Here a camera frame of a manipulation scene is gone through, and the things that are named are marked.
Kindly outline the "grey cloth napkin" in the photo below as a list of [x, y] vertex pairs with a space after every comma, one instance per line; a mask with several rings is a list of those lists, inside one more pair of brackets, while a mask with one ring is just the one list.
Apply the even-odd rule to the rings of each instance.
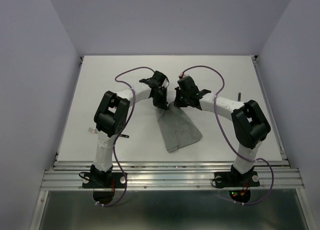
[[156, 119], [169, 153], [187, 147], [200, 141], [202, 133], [189, 118], [189, 116], [174, 103], [168, 105], [167, 110], [156, 109]]

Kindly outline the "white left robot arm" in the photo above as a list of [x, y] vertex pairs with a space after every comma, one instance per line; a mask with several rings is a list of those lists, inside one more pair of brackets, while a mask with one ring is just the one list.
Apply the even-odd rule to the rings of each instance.
[[135, 104], [151, 98], [154, 107], [168, 109], [165, 84], [169, 83], [169, 79], [163, 73], [154, 71], [152, 77], [141, 79], [135, 85], [123, 83], [128, 89], [120, 92], [107, 91], [93, 118], [96, 123], [98, 143], [90, 174], [91, 179], [94, 178], [100, 187], [106, 187], [111, 183], [116, 139], [128, 124]]

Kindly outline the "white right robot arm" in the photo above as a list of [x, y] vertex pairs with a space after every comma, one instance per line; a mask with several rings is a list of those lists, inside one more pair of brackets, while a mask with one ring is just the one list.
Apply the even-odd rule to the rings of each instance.
[[[271, 131], [271, 126], [259, 104], [254, 100], [239, 102], [218, 97], [206, 89], [200, 91], [190, 76], [180, 77], [177, 83], [175, 107], [193, 107], [215, 114], [223, 137], [236, 154], [232, 165], [234, 170], [230, 173], [231, 182], [242, 185], [248, 180], [248, 172], [254, 167], [258, 148]], [[232, 121], [238, 149], [232, 147], [228, 140], [219, 120], [220, 116]]]

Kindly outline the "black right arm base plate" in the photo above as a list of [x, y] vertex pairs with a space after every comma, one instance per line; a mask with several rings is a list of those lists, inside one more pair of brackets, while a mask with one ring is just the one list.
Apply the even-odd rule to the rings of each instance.
[[215, 172], [211, 185], [218, 189], [223, 188], [242, 188], [259, 187], [260, 182], [256, 171], [246, 174], [236, 172]]

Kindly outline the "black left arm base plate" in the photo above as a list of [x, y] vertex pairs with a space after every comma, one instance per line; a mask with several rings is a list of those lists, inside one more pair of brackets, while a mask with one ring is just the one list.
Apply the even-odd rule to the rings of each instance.
[[124, 189], [127, 186], [123, 173], [109, 173], [106, 177], [92, 177], [89, 172], [80, 172], [84, 189]]

